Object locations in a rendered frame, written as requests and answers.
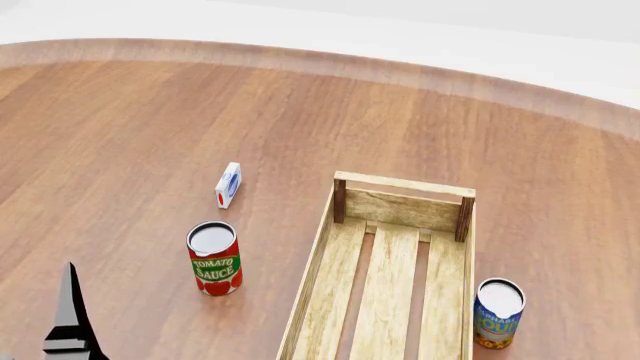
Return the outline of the red tomato sauce can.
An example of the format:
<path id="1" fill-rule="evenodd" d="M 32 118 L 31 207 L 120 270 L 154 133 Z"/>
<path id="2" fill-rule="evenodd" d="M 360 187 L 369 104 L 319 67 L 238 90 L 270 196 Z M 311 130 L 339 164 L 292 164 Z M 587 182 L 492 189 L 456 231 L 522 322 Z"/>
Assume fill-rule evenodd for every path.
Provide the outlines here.
<path id="1" fill-rule="evenodd" d="M 243 282 L 237 233 L 224 221 L 207 221 L 186 237 L 196 284 L 208 296 L 226 296 Z"/>

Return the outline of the blue alphabet soup can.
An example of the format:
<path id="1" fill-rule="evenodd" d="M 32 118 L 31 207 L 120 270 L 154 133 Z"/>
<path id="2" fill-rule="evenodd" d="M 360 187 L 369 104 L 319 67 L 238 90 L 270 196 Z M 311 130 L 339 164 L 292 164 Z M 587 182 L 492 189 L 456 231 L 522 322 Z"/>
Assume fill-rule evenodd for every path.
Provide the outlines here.
<path id="1" fill-rule="evenodd" d="M 523 290 L 505 278 L 488 278 L 479 284 L 474 301 L 474 341 L 500 350 L 512 344 L 526 305 Z"/>

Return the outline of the light wooden slatted tray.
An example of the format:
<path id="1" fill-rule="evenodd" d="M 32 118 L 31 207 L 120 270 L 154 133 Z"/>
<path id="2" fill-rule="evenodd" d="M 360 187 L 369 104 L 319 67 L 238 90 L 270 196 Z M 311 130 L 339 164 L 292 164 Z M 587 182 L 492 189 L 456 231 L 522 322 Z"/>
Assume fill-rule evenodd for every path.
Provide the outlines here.
<path id="1" fill-rule="evenodd" d="M 350 360 L 403 360 L 416 263 L 429 245 L 419 360 L 473 359 L 470 188 L 339 171 L 276 360 L 335 360 L 364 238 L 372 235 Z"/>

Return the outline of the white butter box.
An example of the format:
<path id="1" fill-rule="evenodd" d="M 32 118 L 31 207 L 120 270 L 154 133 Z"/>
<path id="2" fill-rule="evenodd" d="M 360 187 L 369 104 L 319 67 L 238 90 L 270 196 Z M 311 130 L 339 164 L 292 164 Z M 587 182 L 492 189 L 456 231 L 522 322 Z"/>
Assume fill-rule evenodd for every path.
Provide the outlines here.
<path id="1" fill-rule="evenodd" d="M 230 162 L 215 188 L 217 205 L 220 209 L 227 209 L 235 197 L 242 182 L 241 166 L 237 162 Z"/>

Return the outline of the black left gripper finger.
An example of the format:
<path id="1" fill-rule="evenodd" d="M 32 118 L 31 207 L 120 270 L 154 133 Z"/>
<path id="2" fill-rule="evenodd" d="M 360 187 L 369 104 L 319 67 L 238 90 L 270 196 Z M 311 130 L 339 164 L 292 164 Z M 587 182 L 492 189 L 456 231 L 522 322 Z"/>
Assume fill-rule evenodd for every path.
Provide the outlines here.
<path id="1" fill-rule="evenodd" d="M 76 267 L 68 262 L 63 269 L 55 315 L 57 332 L 92 332 Z"/>

